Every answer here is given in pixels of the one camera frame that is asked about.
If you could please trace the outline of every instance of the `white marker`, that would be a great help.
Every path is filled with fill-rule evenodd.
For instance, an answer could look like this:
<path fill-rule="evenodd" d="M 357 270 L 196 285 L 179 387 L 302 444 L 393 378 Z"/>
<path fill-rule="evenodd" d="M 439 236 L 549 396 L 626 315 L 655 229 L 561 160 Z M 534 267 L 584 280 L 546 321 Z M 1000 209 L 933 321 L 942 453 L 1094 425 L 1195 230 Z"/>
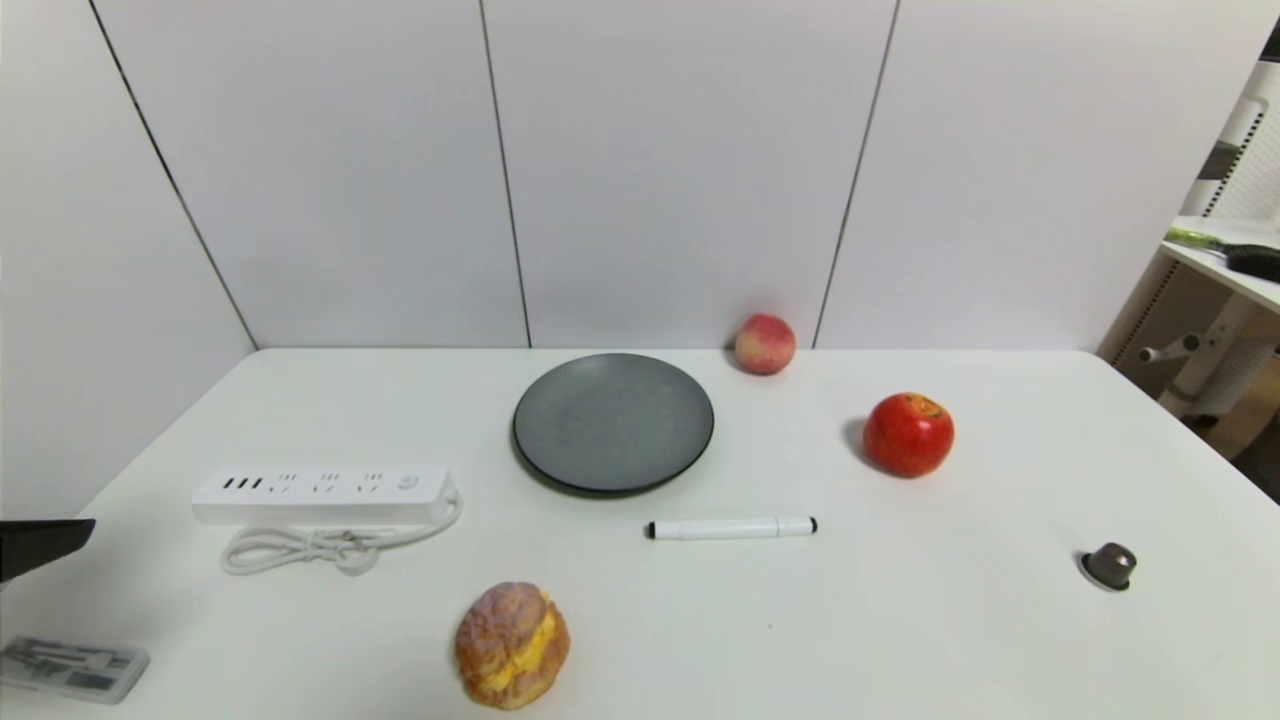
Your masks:
<path fill-rule="evenodd" d="M 818 532 L 813 518 L 754 518 L 749 520 L 685 520 L 649 523 L 650 539 L 787 538 Z"/>

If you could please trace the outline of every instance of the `white power strip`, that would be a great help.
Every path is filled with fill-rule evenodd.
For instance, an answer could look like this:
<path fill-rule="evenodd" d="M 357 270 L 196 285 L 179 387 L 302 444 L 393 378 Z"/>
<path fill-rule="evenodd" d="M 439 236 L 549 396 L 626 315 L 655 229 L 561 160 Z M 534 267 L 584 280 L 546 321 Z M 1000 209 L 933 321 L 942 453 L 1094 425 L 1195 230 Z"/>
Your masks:
<path fill-rule="evenodd" d="M 232 575 L 308 560 L 328 560 L 347 575 L 361 575 L 383 550 L 448 529 L 462 515 L 462 495 L 448 470 L 433 465 L 232 466 L 209 475 L 191 509 L 202 523 L 250 525 L 223 551 L 223 570 Z M 351 529 L 379 524 L 421 527 Z"/>
<path fill-rule="evenodd" d="M 435 465 L 244 465 L 214 470 L 191 509 L 210 525 L 426 525 L 456 496 Z"/>

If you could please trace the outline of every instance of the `peach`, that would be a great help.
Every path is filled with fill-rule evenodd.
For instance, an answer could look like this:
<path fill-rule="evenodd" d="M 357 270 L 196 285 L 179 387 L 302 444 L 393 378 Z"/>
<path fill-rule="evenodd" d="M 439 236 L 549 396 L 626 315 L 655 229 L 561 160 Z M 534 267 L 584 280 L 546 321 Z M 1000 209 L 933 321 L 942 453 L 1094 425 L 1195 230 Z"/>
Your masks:
<path fill-rule="evenodd" d="M 796 334 L 782 318 L 751 315 L 737 333 L 733 354 L 746 370 L 772 375 L 786 368 L 795 356 Z"/>

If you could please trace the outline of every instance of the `pastry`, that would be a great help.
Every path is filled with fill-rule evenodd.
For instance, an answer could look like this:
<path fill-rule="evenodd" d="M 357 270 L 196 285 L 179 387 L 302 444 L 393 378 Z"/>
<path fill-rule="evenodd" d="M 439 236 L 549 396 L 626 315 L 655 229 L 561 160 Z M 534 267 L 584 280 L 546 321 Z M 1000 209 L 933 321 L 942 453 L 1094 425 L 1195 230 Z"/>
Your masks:
<path fill-rule="evenodd" d="M 568 643 L 568 626 L 550 596 L 530 583 L 500 583 L 467 611 L 454 652 L 471 700 L 516 710 L 556 683 Z"/>

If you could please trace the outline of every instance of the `white wall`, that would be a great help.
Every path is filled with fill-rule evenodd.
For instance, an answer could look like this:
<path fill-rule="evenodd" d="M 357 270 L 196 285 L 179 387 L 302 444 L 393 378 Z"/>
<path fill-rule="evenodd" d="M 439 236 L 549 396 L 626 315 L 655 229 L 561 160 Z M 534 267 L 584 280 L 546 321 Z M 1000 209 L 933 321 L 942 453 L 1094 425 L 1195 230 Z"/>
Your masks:
<path fill-rule="evenodd" d="M 100 0 L 262 346 L 525 346 L 476 0 Z"/>
<path fill-rule="evenodd" d="M 810 343 L 893 0 L 486 0 L 535 346 Z"/>
<path fill-rule="evenodd" d="M 902 0 L 820 347 L 1103 337 L 1277 0 Z"/>
<path fill-rule="evenodd" d="M 81 510 L 251 345 L 87 3 L 5 0 L 4 511 Z"/>

